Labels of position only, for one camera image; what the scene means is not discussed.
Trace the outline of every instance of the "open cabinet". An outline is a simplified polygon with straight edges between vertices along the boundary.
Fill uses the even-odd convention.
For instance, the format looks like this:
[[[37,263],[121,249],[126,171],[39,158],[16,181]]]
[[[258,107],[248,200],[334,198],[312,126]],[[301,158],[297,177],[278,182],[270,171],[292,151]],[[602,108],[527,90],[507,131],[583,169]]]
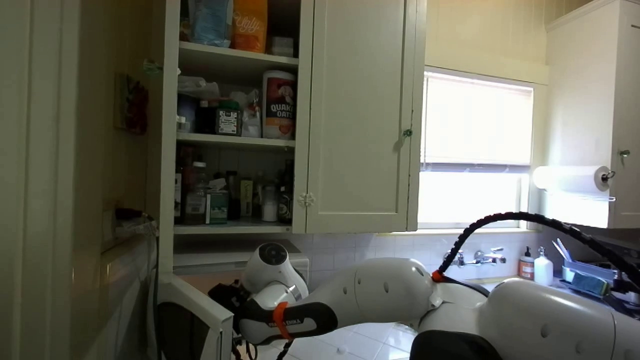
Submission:
[[[171,270],[174,234],[416,229],[420,136],[412,134],[422,114],[424,0],[269,0],[268,38],[293,38],[293,56],[180,41],[180,17],[179,2],[155,1],[153,57],[163,71],[150,89],[147,200],[160,223],[163,270]],[[294,137],[177,131],[179,71],[216,82],[223,97],[258,89],[262,98],[268,70],[296,78]],[[240,179],[275,179],[292,161],[291,222],[174,224],[184,147],[196,149],[208,174],[234,171]]]

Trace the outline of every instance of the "box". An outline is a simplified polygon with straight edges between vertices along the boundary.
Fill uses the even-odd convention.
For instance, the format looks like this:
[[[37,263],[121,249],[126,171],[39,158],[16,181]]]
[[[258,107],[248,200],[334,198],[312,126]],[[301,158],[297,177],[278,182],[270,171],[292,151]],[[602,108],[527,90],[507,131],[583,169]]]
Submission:
[[[240,216],[250,217],[253,204],[253,180],[240,180]]]
[[[228,192],[220,191],[208,193],[205,224],[226,224],[228,208]]]

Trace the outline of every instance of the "kitchen cabinet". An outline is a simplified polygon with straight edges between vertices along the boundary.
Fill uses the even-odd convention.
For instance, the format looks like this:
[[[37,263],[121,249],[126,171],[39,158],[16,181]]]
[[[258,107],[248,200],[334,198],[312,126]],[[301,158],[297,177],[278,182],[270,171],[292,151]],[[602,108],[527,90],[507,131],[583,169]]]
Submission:
[[[179,41],[177,1],[154,1],[147,208],[160,223],[161,266],[173,237],[236,233],[373,233],[417,228],[426,37],[425,0],[269,0],[269,29],[297,56]],[[296,75],[294,140],[176,132],[178,68],[228,88],[262,88],[265,70]],[[197,147],[208,172],[275,176],[294,161],[292,224],[173,224],[176,146]]]
[[[596,0],[547,27],[549,165],[605,165],[615,201],[547,197],[547,213],[640,227],[640,1]]]

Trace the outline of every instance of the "robotic arm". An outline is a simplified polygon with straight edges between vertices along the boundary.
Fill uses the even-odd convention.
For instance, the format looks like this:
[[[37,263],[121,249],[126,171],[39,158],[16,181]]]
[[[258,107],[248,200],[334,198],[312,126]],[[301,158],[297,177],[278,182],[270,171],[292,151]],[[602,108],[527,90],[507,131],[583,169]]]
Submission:
[[[451,354],[460,351],[455,344],[484,345],[488,352],[478,358],[640,359],[640,323],[633,318],[521,279],[505,281],[490,294],[448,277],[435,282],[412,259],[364,261],[306,296],[286,250],[269,243],[249,260],[232,302],[216,288],[209,295],[223,305],[233,303],[227,307],[234,329],[255,345],[356,323],[403,322],[419,333],[412,359],[449,354],[441,349],[447,343]]]

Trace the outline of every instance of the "door frame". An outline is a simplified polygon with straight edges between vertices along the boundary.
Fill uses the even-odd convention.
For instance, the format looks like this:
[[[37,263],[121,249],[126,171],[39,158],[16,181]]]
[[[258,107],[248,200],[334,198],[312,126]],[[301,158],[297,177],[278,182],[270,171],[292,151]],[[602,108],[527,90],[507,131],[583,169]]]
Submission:
[[[0,3],[3,359],[70,358],[79,8]]]

